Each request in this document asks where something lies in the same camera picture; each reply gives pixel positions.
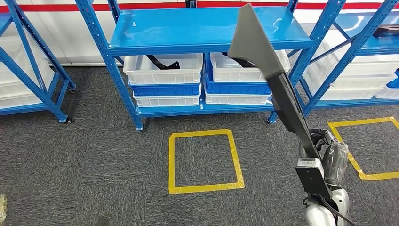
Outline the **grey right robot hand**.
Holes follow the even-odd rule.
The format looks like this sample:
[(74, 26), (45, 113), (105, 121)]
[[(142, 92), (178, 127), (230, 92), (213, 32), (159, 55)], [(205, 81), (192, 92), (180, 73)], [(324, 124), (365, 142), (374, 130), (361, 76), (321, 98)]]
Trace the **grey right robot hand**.
[(309, 133), (317, 151), (320, 151), (323, 146), (327, 147), (322, 158), (325, 182), (330, 186), (340, 187), (348, 161), (348, 145), (339, 142), (326, 129), (311, 128)]

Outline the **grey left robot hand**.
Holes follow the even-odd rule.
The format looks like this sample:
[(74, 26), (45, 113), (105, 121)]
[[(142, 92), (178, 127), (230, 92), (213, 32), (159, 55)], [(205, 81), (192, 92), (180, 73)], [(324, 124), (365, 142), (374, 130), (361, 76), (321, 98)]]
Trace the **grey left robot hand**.
[(110, 226), (111, 225), (111, 215), (101, 214), (97, 217), (96, 226)]

